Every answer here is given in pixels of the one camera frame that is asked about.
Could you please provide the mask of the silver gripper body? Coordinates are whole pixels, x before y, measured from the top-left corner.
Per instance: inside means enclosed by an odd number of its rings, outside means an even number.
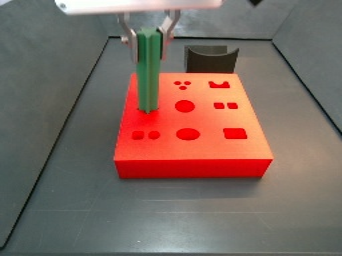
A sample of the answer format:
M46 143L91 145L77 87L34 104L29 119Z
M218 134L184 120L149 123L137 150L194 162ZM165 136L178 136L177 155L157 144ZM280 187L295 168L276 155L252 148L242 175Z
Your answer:
M224 0L55 0L67 15L220 8Z

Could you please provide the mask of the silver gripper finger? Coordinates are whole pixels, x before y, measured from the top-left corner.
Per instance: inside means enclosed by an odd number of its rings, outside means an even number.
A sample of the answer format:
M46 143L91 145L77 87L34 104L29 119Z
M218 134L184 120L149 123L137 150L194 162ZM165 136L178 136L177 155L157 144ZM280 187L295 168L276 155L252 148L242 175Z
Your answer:
M168 46L170 41L174 38L174 28L181 19L181 11L180 10L166 10L165 11L166 18L164 20L162 25L158 27L158 31L162 34L162 59L166 59L168 55Z
M122 36L122 43L126 44L132 50L132 59L134 63L140 61L138 54L138 37L136 30L130 27L130 14L128 12L118 14L118 23L125 31Z

